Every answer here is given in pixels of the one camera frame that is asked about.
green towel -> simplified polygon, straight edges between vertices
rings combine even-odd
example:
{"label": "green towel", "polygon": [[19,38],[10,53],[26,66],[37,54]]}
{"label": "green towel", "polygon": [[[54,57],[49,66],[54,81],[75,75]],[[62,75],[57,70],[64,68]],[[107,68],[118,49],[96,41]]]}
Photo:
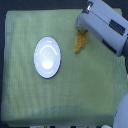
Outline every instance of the green towel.
{"label": "green towel", "polygon": [[[118,102],[128,91],[124,57],[116,57],[89,32],[84,49],[74,54],[74,23],[81,11],[7,13],[3,122],[112,125]],[[36,45],[44,37],[55,39],[61,51],[60,69],[51,79],[42,78],[34,66]]]}

food item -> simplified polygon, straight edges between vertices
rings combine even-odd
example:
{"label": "food item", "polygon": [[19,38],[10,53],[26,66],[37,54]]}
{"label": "food item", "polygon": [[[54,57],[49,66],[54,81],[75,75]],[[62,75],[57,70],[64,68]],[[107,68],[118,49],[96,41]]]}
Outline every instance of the food item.
{"label": "food item", "polygon": [[75,40],[75,53],[79,53],[80,50],[84,47],[85,43],[87,42],[87,32],[86,30],[80,30],[77,33],[76,40]]}

orange object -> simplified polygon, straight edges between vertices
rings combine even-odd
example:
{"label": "orange object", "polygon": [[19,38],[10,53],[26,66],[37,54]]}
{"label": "orange object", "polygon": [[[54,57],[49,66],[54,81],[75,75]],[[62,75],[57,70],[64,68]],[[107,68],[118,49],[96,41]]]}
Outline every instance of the orange object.
{"label": "orange object", "polygon": [[80,50],[84,47],[85,43],[87,42],[87,32],[86,30],[78,31],[78,34],[76,36],[75,40],[75,53],[79,53]]}

white plate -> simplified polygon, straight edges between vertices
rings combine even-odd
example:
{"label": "white plate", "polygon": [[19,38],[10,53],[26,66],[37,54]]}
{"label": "white plate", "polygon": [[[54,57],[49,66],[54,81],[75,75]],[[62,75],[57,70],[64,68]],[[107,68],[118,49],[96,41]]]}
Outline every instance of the white plate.
{"label": "white plate", "polygon": [[39,41],[34,53],[37,72],[44,78],[51,78],[60,66],[61,54],[58,44],[51,37]]}

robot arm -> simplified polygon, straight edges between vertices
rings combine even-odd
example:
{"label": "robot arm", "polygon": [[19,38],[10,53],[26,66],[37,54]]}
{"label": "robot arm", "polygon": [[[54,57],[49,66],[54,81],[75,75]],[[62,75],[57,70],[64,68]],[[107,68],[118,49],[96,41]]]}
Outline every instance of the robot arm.
{"label": "robot arm", "polygon": [[89,0],[75,28],[93,33],[116,56],[128,57],[128,22],[102,0]]}

